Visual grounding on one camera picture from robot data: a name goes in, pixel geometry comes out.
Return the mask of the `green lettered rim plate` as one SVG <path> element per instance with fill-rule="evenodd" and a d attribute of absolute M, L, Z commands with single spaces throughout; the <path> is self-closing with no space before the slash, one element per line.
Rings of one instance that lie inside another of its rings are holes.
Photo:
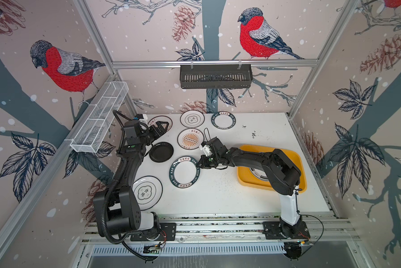
<path fill-rule="evenodd" d="M 185 189 L 193 186 L 200 177 L 197 161 L 191 156 L 182 156 L 170 166 L 169 179 L 173 186 Z"/>

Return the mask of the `yellow plastic bin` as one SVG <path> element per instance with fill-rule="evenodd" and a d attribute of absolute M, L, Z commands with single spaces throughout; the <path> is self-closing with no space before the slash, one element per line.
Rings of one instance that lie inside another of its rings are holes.
<path fill-rule="evenodd" d="M 243 151 L 249 151 L 249 152 L 254 152 L 254 153 L 266 153 L 266 152 L 272 152 L 275 150 L 273 147 L 265 147 L 265 146 L 257 146 L 257 145 L 242 145 L 240 146 L 240 149 Z M 307 190 L 307 180 L 305 177 L 305 172 L 302 164 L 302 160 L 300 156 L 291 150 L 287 149 L 281 149 L 286 156 L 298 167 L 298 169 L 301 171 L 302 175 L 300 177 L 300 184 L 299 184 L 299 189 L 301 189 L 301 193 L 304 193 Z M 238 167 L 237 168 L 237 175 L 238 175 L 238 181 L 241 185 L 243 186 L 248 186 L 252 188 L 257 188 L 257 189 L 262 189 L 262 190 L 267 190 L 267 191 L 272 191 L 274 192 L 275 190 L 272 188 L 270 185 L 270 182 L 263 182 L 256 177 L 252 175 L 252 173 L 249 170 L 249 167 Z"/>

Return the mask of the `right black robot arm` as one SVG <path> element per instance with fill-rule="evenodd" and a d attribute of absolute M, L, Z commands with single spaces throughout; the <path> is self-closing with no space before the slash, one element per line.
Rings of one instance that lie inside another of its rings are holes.
<path fill-rule="evenodd" d="M 241 166 L 265 173 L 271 187 L 280 194 L 281 205 L 279 221 L 263 223 L 263 234 L 267 239 L 308 240 L 311 238 L 297 204 L 302 172 L 282 150 L 254 153 L 236 147 L 228 149 L 216 137 L 202 142 L 200 149 L 203 152 L 197 164 L 200 169 L 218 169 L 220 165 Z"/>

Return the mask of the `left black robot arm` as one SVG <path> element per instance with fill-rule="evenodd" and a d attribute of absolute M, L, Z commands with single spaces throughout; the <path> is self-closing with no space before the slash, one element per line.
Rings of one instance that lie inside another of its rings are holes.
<path fill-rule="evenodd" d="M 114 110 L 122 137 L 117 156 L 120 164 L 105 190 L 95 193 L 93 205 L 98 233 L 112 244 L 122 243 L 129 235 L 142 233 L 151 239 L 160 236 L 159 219 L 154 212 L 142 212 L 132 186 L 146 156 L 146 148 L 166 134 L 169 124 L 159 121 L 148 126 L 143 115 L 131 119 Z"/>

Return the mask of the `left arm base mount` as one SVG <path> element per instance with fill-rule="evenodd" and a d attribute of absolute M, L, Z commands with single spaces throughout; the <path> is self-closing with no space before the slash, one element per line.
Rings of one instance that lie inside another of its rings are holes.
<path fill-rule="evenodd" d="M 158 230 L 145 230 L 141 233 L 131 235 L 131 242 L 164 242 L 175 241 L 176 237 L 176 223 L 160 223 Z"/>

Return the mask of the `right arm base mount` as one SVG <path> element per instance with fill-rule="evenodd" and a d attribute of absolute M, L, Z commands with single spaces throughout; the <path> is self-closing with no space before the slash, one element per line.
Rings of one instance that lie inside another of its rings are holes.
<path fill-rule="evenodd" d="M 283 221 L 263 222 L 263 234 L 267 240 L 310 240 L 307 225 L 304 221 L 299 221 L 291 226 Z"/>

